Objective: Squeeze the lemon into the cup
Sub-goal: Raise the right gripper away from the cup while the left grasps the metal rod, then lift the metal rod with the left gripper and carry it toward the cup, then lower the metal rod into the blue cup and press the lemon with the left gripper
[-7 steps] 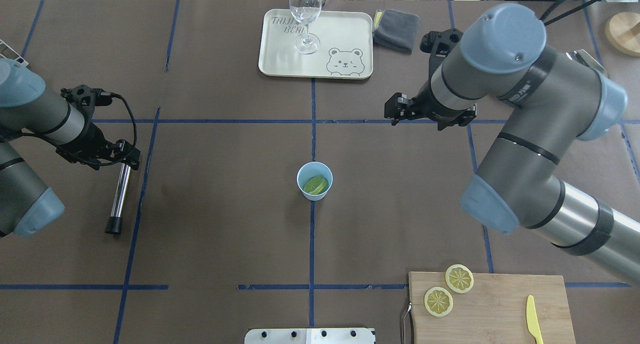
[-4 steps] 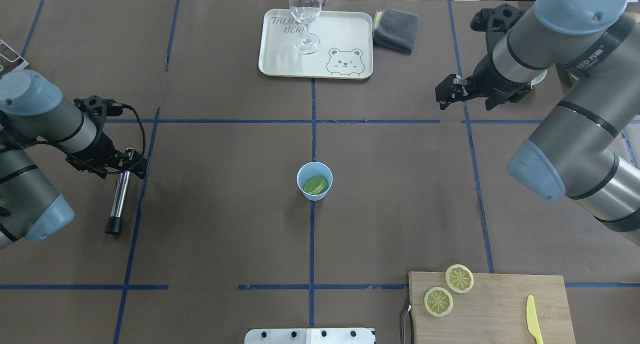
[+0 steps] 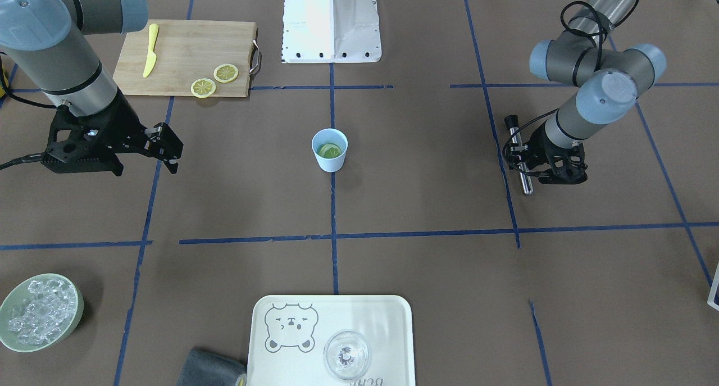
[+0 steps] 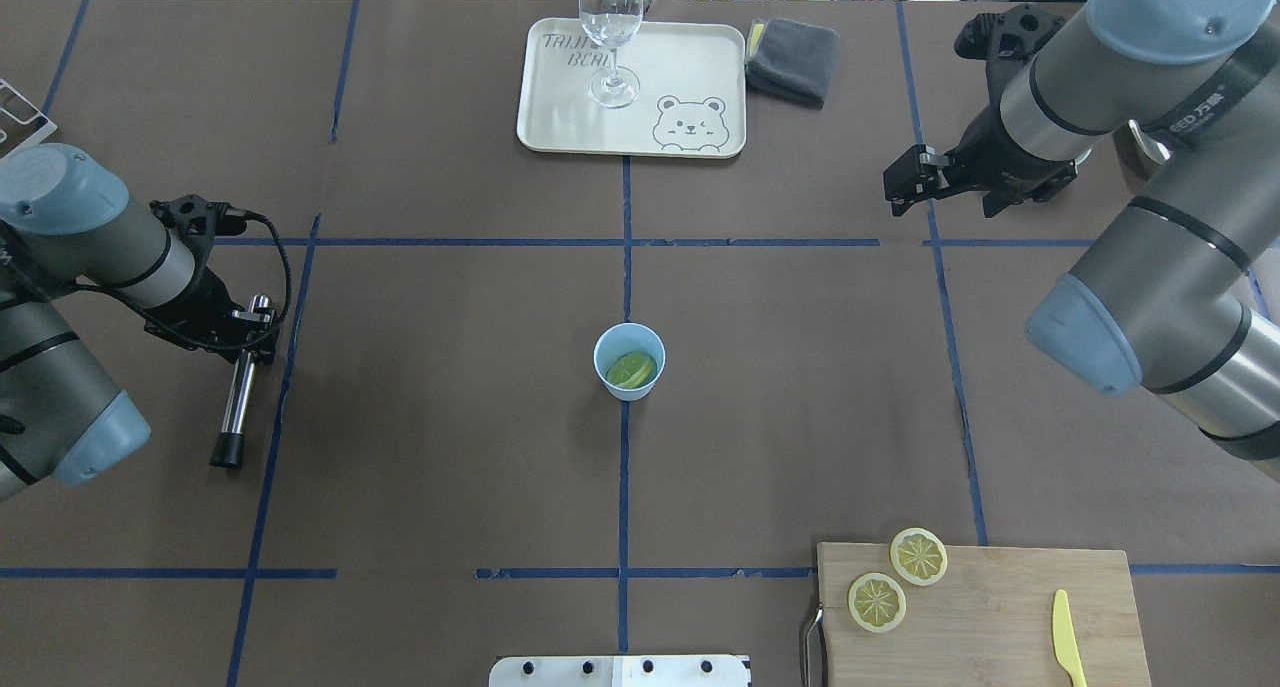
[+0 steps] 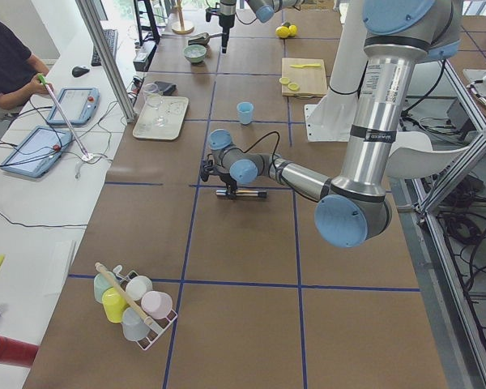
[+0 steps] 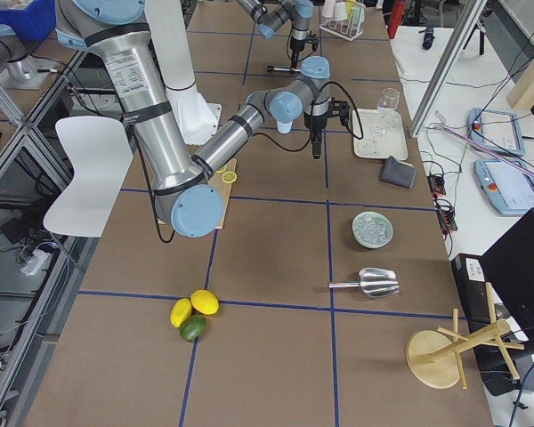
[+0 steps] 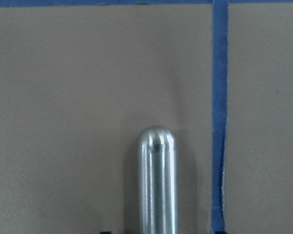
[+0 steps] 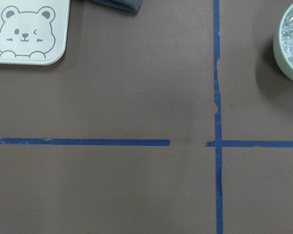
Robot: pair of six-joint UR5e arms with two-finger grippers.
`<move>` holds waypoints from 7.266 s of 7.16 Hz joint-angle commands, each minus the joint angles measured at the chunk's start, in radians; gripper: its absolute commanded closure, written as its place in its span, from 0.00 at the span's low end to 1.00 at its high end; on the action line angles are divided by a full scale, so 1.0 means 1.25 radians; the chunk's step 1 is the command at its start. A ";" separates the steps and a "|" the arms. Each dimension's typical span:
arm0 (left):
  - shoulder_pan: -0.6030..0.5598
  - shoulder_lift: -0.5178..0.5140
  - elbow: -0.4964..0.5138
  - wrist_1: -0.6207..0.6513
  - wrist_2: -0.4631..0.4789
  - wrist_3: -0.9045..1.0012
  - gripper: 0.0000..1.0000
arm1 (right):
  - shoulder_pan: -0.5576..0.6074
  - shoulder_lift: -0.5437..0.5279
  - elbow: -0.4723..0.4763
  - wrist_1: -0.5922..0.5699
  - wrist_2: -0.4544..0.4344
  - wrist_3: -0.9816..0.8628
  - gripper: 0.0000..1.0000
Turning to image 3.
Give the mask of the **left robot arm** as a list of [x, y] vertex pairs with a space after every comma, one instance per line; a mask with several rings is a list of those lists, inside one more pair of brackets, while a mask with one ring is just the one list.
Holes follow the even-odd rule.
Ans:
[[561, 34], [532, 50], [529, 68], [534, 76], [572, 85], [577, 92], [562, 106], [536, 117], [541, 125], [528, 140], [521, 138], [523, 126], [516, 115], [505, 118], [510, 137], [502, 156], [518, 171], [525, 194], [533, 192], [533, 179], [554, 185], [585, 182], [583, 143], [621, 120], [667, 70], [667, 57], [652, 44], [624, 51], [604, 48], [638, 4], [639, 0], [570, 2], [560, 14]]

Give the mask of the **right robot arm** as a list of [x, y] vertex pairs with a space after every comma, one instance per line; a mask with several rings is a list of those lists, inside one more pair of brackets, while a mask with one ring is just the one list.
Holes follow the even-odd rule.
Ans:
[[147, 25], [147, 0], [1, 0], [2, 54], [43, 92], [56, 113], [39, 153], [2, 164], [39, 162], [58, 174], [123, 173], [121, 153], [156, 158], [176, 173], [183, 143], [167, 123], [139, 120], [87, 35]]

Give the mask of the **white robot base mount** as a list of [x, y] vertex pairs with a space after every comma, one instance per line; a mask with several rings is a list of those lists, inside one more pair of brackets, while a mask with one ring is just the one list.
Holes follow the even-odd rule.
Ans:
[[283, 63], [374, 63], [383, 57], [377, 0], [283, 4]]

